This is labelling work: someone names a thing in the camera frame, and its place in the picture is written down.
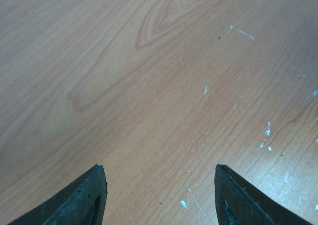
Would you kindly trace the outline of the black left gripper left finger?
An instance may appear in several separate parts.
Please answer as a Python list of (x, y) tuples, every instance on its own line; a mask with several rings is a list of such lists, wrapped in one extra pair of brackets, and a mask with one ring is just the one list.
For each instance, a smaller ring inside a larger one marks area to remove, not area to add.
[(54, 196), (11, 225), (101, 225), (107, 200), (102, 165), (94, 165)]

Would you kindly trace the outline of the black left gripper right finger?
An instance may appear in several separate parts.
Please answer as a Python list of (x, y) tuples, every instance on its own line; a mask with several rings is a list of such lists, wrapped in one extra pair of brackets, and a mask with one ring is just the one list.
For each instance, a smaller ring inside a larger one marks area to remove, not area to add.
[(215, 207), (220, 225), (309, 225), (225, 164), (215, 169)]

